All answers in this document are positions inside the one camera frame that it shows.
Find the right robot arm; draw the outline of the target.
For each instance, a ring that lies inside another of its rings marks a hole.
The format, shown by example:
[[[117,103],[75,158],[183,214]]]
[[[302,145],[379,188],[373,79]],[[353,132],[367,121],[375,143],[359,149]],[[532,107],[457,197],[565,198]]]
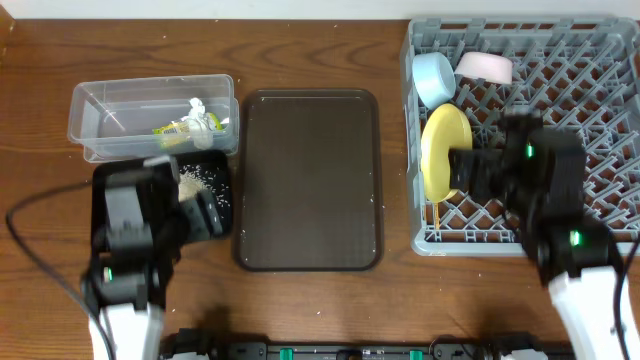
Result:
[[[609,227],[585,210],[587,153],[580,137],[538,117],[504,116],[501,149],[446,150],[452,188],[499,200],[537,267],[578,359],[636,359],[639,330],[623,257]]]

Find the pink white bowl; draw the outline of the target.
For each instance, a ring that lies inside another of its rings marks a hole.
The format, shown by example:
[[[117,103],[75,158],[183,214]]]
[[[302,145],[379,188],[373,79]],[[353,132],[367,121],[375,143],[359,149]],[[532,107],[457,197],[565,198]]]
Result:
[[[511,85],[513,62],[502,56],[483,53],[465,53],[454,73],[469,79],[484,79],[487,82]]]

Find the wooden chopstick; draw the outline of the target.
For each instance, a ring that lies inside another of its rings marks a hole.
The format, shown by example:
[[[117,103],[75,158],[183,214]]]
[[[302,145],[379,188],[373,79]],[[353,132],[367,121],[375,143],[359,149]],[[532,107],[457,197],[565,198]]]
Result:
[[[434,220],[434,228],[436,231],[440,230],[440,215],[439,215],[439,203],[433,203],[433,220]]]

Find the yellow snack wrapper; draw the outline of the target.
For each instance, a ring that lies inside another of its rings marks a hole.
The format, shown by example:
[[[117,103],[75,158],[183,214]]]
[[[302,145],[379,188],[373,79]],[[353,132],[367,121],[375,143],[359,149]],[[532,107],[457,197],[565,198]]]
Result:
[[[220,120],[215,114],[206,112],[206,114],[210,117],[210,124],[212,125],[211,132],[222,132],[226,129],[226,126],[229,124],[229,120]],[[155,128],[152,130],[154,135],[176,135],[176,134],[185,134],[187,140],[192,140],[191,135],[189,134],[189,128],[186,122],[187,116],[182,117],[179,121],[172,121],[170,124]]]

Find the light blue bowl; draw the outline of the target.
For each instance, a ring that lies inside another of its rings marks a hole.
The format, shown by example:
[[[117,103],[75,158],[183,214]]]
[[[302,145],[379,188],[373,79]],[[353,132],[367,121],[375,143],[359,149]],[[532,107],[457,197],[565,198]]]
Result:
[[[416,55],[412,62],[412,74],[418,96],[430,110],[450,101],[455,95],[453,68],[439,52]]]

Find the yellow plate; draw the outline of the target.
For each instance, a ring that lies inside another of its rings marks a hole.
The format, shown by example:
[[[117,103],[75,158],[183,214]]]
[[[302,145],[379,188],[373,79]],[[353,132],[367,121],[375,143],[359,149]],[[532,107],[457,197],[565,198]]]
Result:
[[[470,150],[472,145],[471,126],[463,111],[452,104],[433,111],[421,135],[420,167],[427,200],[439,203],[456,193],[450,187],[449,151]]]

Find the white tissue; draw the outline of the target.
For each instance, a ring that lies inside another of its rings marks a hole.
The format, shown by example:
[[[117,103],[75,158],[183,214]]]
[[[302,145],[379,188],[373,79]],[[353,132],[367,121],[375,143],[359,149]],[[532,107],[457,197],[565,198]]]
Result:
[[[189,100],[191,109],[186,118],[194,146],[200,150],[207,150],[213,146],[212,125],[206,114],[205,106],[199,98]]]

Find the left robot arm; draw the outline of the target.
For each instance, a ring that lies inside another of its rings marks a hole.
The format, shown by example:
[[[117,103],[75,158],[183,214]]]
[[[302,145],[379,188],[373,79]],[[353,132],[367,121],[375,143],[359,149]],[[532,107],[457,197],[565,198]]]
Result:
[[[228,234],[232,222],[225,169],[98,167],[82,278],[95,358],[160,358],[166,293],[181,248]]]

